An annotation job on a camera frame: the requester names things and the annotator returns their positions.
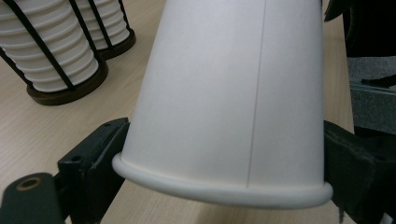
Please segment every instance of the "light wood surface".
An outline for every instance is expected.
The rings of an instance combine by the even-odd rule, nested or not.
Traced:
[[[0,190],[32,173],[57,173],[56,162],[100,124],[130,117],[145,73],[164,0],[124,0],[136,45],[107,61],[108,78],[96,91],[67,105],[43,106],[0,61]],[[342,21],[324,25],[325,118],[352,130]],[[125,182],[102,223],[254,224],[338,223],[331,203],[293,210],[256,210],[198,203]],[[349,218],[345,223],[352,223]]]

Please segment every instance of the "paper cup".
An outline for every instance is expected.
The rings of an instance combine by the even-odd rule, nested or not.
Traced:
[[[51,52],[61,49],[64,45],[75,41],[80,36],[83,36],[81,28],[78,26],[78,21],[76,21],[72,26],[67,29],[57,33],[49,38],[44,39],[47,47]],[[10,58],[13,57],[30,57],[37,54],[42,54],[42,50],[35,43],[31,42],[23,46],[8,46],[7,53]]]
[[[98,62],[93,60],[91,63],[88,63],[88,66],[75,76],[71,76],[70,81],[73,85],[78,85],[81,82],[90,78],[98,69]],[[55,91],[63,91],[67,89],[66,84],[62,80],[54,80],[51,82],[34,82],[33,86],[38,91],[43,92],[55,92]]]

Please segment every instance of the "white paper cup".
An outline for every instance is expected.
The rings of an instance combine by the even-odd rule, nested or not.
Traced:
[[[95,15],[91,7],[78,7],[81,11],[82,17],[84,21],[93,21],[96,20]],[[103,4],[96,4],[96,8],[98,9],[99,15],[101,18],[106,17],[114,13],[115,10],[120,11],[120,3],[116,0],[107,1]]]
[[[70,81],[73,83],[73,85],[78,85],[81,82],[90,78],[97,71],[98,67],[99,63],[96,60],[93,60],[83,71],[69,77]],[[43,92],[55,92],[67,89],[66,84],[64,84],[62,80],[54,80],[50,82],[34,82],[33,86],[36,90]]]
[[[130,35],[127,29],[121,30],[115,34],[109,35],[111,44],[117,45],[120,42],[124,41]],[[107,49],[108,45],[104,38],[93,40],[97,49]]]
[[[66,72],[66,75],[68,77],[71,77],[74,75],[78,75],[79,73],[84,71],[88,66],[90,66],[90,64],[93,61],[96,61],[96,59],[93,57],[93,52],[91,50],[85,52],[85,54],[82,56],[82,60],[84,61],[84,63],[79,68],[70,65],[69,66],[61,65],[61,67]],[[61,76],[59,76],[59,74],[55,71],[53,67],[46,68],[41,71],[39,70],[27,71],[25,72],[25,77],[32,82],[51,82],[62,79]]]
[[[110,25],[112,22],[118,21],[120,19],[120,16],[123,17],[122,12],[120,11],[119,8],[115,8],[114,10],[109,11],[106,15],[101,15],[102,23],[106,27]],[[89,30],[99,29],[99,24],[96,18],[92,18],[89,20],[84,19],[84,21]]]
[[[118,34],[125,29],[126,29],[126,22],[123,19],[123,17],[120,17],[118,21],[114,21],[114,24],[110,24],[106,26],[106,31],[109,36],[111,35],[114,36],[114,34]],[[93,40],[100,40],[105,38],[100,28],[90,30],[90,34]]]
[[[34,27],[51,22],[53,18],[58,17],[60,14],[63,14],[68,8],[71,8],[66,1],[62,0],[35,0],[16,2]],[[17,16],[12,12],[12,10],[7,5],[3,7],[1,8],[3,8],[5,14],[3,14],[3,16],[0,15],[0,22],[2,23],[0,27],[0,32],[25,30],[24,26],[19,21]]]
[[[100,7],[103,4],[108,4],[111,1],[117,1],[117,0],[95,0],[93,1],[97,7]],[[86,0],[77,0],[76,3],[78,4],[78,8],[84,9],[84,8],[90,8],[90,3]]]
[[[71,7],[68,8],[63,14],[54,18],[51,22],[46,24],[37,25],[35,29],[42,39],[51,38],[59,32],[69,28],[70,26],[77,25],[76,16],[72,13]],[[0,45],[4,47],[24,45],[26,43],[35,42],[26,29],[19,29],[7,32],[0,32]]]
[[[88,46],[89,45],[87,43],[84,49],[81,49],[76,56],[67,61],[59,63],[59,65],[62,67],[67,75],[73,75],[83,66],[86,66],[87,62],[90,62],[92,60],[93,52],[88,48]],[[59,74],[55,72],[55,69],[50,64],[50,62],[46,63],[49,66],[42,66],[36,68],[21,67],[18,62],[16,62],[16,64],[18,68],[21,69],[23,73],[25,73],[26,78],[28,78],[29,80],[48,80],[51,78],[60,77]]]
[[[51,52],[61,49],[64,45],[76,41],[83,35],[82,29],[78,26],[78,21],[67,29],[57,33],[54,36],[44,39],[47,47]],[[37,54],[43,54],[40,47],[35,43],[24,44],[23,46],[8,46],[7,53],[10,58],[13,57],[30,57]]]
[[[89,49],[89,44],[83,37],[83,35],[76,36],[75,40],[51,51],[59,64],[66,64],[69,61],[75,61],[78,58],[78,55],[82,55]],[[24,70],[52,66],[43,52],[29,56],[15,56],[9,54],[7,56],[15,60],[19,68],[24,68]]]

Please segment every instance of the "cup rim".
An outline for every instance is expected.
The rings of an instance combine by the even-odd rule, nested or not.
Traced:
[[[61,15],[55,17],[53,20],[44,21],[44,22],[39,23],[38,25],[35,26],[35,29],[39,30],[39,29],[47,28],[50,25],[56,24],[57,22],[62,21],[63,19],[70,16],[70,14],[72,14],[72,11],[73,10],[70,7],[66,10],[65,13],[62,13]],[[27,30],[24,27],[21,29],[15,29],[15,30],[0,31],[0,35],[20,35],[23,33],[27,34]]]
[[[84,69],[87,69],[90,66],[90,63],[93,63],[93,62],[97,62],[97,61],[94,59],[93,53],[90,53],[90,59],[86,63],[84,63],[80,68],[75,69],[74,71],[70,72],[70,74],[66,74],[66,75],[68,77],[75,76],[78,72],[83,71]],[[29,78],[29,80],[32,82],[40,82],[40,83],[52,82],[52,81],[56,81],[56,80],[60,80],[60,79],[62,79],[61,76],[50,77],[50,78],[46,78],[46,79]]]
[[[107,2],[110,2],[110,0],[95,1],[95,5],[96,5],[96,7],[99,7],[100,5],[103,5],[104,3],[107,3]],[[90,7],[91,7],[91,5],[88,4],[88,5],[80,6],[78,8],[79,9],[87,9]]]
[[[54,7],[54,6],[58,5],[58,4],[61,4],[62,1],[63,0],[54,0],[54,1],[48,2],[43,7],[36,7],[36,8],[30,9],[30,10],[23,11],[23,13],[25,15],[32,15],[32,14],[35,14],[37,12],[41,12],[41,11],[50,9],[50,8],[52,8],[52,7]],[[12,14],[7,14],[7,15],[0,16],[0,21],[15,19],[16,17],[14,15],[15,14],[12,13]]]
[[[84,45],[84,50],[82,50],[81,52],[79,52],[78,54],[76,54],[74,57],[72,57],[72,58],[70,58],[69,60],[66,60],[66,61],[64,61],[64,62],[61,62],[61,63],[59,63],[59,65],[60,66],[67,66],[67,65],[69,65],[70,63],[72,63],[72,62],[74,62],[74,61],[76,61],[80,56],[82,56],[82,55],[84,55],[86,52],[87,52],[87,50],[89,50],[89,44],[88,44],[88,41],[85,43],[85,45]],[[23,73],[39,73],[39,72],[46,72],[46,71],[49,71],[50,69],[52,69],[53,68],[53,66],[51,65],[51,66],[47,66],[47,67],[42,67],[42,68],[23,68],[23,67],[21,67],[21,66],[19,66],[19,65],[17,65],[17,67],[19,68],[19,69],[21,69],[22,71],[23,71]]]
[[[122,14],[120,14],[119,17],[116,18],[114,21],[111,21],[108,24],[106,24],[105,27],[108,28],[108,26],[113,26],[113,25],[115,25],[115,24],[117,24],[117,23],[119,23],[121,21],[125,21],[123,19],[123,15]],[[100,30],[100,27],[95,27],[95,28],[90,29],[90,31],[97,31],[97,30]]]
[[[101,17],[101,19],[103,19],[103,18],[112,16],[112,15],[116,14],[117,12],[121,12],[120,11],[120,6],[114,7],[113,9],[107,11],[106,13],[101,14],[100,17]],[[96,21],[96,17],[93,16],[93,17],[84,18],[84,21],[85,22],[87,22],[87,21]]]
[[[83,32],[81,30],[78,30],[78,34],[75,36],[76,37],[74,39],[72,39],[71,41],[69,41],[68,43],[51,50],[52,54],[58,53],[61,50],[64,50],[66,48],[69,48],[69,47],[77,44],[77,42],[82,38]],[[43,55],[43,54],[34,54],[34,55],[29,55],[29,56],[19,56],[19,55],[8,54],[7,56],[12,59],[15,59],[15,60],[31,60],[31,59],[36,59],[36,58],[40,58],[40,57],[45,57],[45,55]]]
[[[83,79],[81,79],[81,80],[79,80],[79,81],[76,81],[75,83],[73,83],[73,85],[78,85],[78,84],[80,84],[81,82],[83,82],[83,81],[89,79],[89,78],[97,71],[97,69],[98,69],[98,67],[99,67],[99,62],[95,61],[94,63],[95,63],[95,65],[94,65],[95,69],[93,70],[93,72],[92,72],[91,74],[89,74],[88,76],[85,76]],[[66,89],[67,89],[67,87],[62,86],[62,87],[58,87],[58,88],[52,88],[52,89],[49,89],[49,90],[43,90],[43,89],[38,89],[38,88],[35,86],[35,83],[33,83],[33,86],[35,87],[36,90],[38,90],[38,91],[44,91],[44,92],[62,91],[62,90],[66,90]]]
[[[71,31],[73,31],[74,29],[77,29],[77,28],[78,28],[78,20],[75,20],[73,22],[73,24],[70,27],[68,27],[67,29],[64,29],[61,32],[56,33],[55,35],[49,36],[47,38],[44,38],[43,41],[44,42],[51,42],[51,41],[53,41],[55,39],[58,39],[59,37],[65,35],[65,34],[71,32]],[[4,49],[24,49],[24,48],[32,47],[35,44],[36,44],[36,42],[33,41],[33,42],[24,43],[24,44],[21,44],[21,45],[3,45],[2,47]]]

